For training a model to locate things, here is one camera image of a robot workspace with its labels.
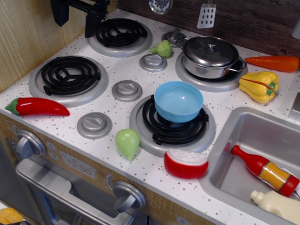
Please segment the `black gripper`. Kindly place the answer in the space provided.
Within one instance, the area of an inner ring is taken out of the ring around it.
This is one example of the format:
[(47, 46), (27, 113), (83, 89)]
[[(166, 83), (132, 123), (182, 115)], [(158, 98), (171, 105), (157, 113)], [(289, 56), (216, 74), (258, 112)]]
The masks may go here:
[(97, 30), (102, 17), (107, 17), (109, 0), (50, 0), (54, 21), (63, 26), (69, 19), (69, 7), (86, 12), (85, 37), (90, 38)]

